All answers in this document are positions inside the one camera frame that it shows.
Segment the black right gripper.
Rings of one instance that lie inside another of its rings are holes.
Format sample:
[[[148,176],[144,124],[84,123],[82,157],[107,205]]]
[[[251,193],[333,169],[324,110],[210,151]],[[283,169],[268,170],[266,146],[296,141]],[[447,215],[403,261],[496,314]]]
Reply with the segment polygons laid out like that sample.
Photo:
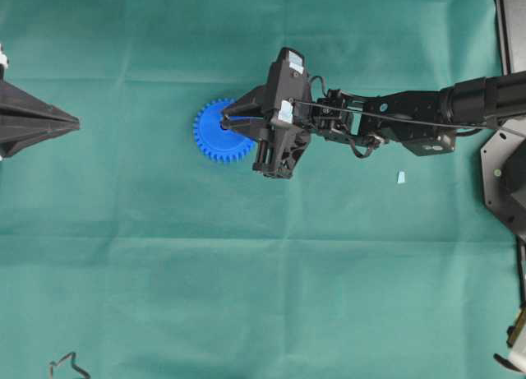
[[[283,47],[270,66],[266,84],[222,111],[223,129],[259,141],[253,169],[267,178],[290,179],[311,142],[309,78],[304,56]]]

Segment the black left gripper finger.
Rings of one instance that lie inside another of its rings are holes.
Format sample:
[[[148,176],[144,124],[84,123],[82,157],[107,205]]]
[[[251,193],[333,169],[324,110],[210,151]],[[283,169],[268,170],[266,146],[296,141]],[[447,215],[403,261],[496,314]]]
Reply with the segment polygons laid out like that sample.
[[[52,104],[45,103],[4,80],[1,80],[1,115],[41,118],[68,122],[76,127],[80,126],[78,118]]]
[[[10,158],[27,147],[80,129],[78,122],[8,122],[1,125],[1,157]]]

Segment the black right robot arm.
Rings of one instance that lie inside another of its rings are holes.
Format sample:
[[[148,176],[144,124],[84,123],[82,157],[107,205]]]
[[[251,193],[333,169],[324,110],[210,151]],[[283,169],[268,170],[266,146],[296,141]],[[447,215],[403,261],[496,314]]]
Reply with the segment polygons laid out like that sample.
[[[257,144],[254,171],[290,179],[312,136],[348,146],[359,159],[392,141],[429,156],[453,152],[459,136],[496,131],[524,115],[524,72],[363,96],[327,88],[301,53],[284,47],[265,84],[227,106],[220,126]]]

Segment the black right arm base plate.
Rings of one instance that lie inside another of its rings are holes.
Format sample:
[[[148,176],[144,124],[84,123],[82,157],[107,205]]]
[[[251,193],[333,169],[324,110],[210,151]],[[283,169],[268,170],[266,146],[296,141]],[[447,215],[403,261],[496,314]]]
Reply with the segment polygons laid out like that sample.
[[[525,239],[525,118],[511,119],[481,148],[487,209]]]

